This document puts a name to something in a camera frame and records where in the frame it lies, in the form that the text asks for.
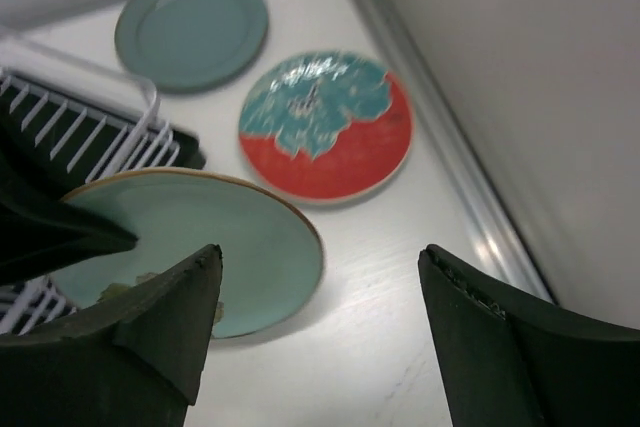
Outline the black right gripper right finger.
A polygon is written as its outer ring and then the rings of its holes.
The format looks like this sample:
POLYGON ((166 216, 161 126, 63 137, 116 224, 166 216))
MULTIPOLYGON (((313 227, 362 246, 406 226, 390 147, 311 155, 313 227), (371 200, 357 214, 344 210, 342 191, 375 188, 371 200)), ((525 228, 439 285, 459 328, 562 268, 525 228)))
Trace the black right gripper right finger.
POLYGON ((453 425, 638 425, 638 330, 560 308, 435 244, 418 270, 453 425))

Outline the green plate with flower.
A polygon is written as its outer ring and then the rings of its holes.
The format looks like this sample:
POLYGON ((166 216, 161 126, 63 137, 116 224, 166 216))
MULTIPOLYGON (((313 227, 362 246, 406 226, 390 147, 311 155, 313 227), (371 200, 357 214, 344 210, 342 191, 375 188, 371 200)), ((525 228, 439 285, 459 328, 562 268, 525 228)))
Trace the green plate with flower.
POLYGON ((79 308, 143 283, 215 244, 222 251, 218 339, 275 326, 311 300, 324 274, 324 246, 295 206, 242 179, 178 168, 117 174, 78 188, 65 202, 134 234, 127 252, 57 270, 54 285, 79 308))

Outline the plain teal plate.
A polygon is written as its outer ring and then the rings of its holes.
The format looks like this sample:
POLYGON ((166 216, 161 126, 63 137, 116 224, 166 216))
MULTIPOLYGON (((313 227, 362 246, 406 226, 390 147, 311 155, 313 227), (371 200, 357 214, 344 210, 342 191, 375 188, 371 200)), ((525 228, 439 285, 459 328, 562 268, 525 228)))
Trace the plain teal plate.
POLYGON ((193 94, 248 68, 268 28, 265 0, 129 0, 114 45, 122 65, 158 91, 193 94))

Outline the red and teal plate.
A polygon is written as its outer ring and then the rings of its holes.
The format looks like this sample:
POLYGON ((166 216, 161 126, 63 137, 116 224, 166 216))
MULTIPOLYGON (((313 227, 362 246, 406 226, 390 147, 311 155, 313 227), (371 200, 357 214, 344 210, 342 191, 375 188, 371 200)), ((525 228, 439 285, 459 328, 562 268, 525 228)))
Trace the red and teal plate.
POLYGON ((251 87, 238 142, 270 188, 311 204, 348 202, 402 168, 413 140, 409 93, 387 66, 345 50, 290 56, 251 87))

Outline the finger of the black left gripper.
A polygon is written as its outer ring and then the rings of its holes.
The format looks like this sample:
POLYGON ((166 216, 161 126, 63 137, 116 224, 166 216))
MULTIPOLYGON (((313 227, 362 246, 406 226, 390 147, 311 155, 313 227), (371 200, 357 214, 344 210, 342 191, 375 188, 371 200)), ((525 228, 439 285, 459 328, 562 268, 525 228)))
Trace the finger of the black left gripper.
POLYGON ((1 148, 1 283, 31 280, 89 258, 126 252, 138 237, 61 200, 69 183, 30 155, 1 148))

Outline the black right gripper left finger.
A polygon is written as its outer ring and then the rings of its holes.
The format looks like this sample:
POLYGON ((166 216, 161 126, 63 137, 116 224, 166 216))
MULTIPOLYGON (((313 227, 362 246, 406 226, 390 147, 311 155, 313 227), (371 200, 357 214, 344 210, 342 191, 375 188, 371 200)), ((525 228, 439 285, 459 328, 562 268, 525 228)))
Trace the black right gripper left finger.
POLYGON ((127 291, 1 338, 4 426, 181 426, 222 280, 207 245, 127 291))

